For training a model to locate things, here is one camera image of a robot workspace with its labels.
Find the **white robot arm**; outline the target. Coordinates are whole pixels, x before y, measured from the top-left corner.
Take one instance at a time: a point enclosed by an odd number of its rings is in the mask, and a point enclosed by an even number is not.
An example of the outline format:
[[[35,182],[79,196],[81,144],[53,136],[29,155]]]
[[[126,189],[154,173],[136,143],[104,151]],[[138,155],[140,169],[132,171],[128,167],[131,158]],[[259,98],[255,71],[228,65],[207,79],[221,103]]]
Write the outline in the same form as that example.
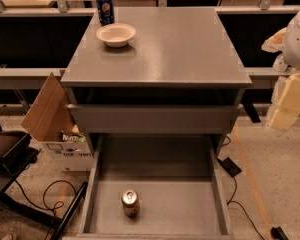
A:
[[[292,74],[288,78],[280,77],[273,90],[266,129],[269,133],[280,136],[300,116],[300,11],[287,27],[268,38],[261,49],[271,53],[281,51],[273,64],[275,70],[284,65],[299,70],[299,73]]]

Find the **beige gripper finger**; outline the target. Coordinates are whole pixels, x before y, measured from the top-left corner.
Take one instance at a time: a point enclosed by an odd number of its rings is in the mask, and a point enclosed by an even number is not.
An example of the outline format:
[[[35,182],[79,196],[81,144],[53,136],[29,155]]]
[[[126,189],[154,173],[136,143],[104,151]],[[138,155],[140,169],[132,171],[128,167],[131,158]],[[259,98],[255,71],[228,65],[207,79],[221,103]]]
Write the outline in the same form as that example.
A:
[[[268,111],[268,128],[287,131],[300,116],[300,73],[280,76],[275,84]]]

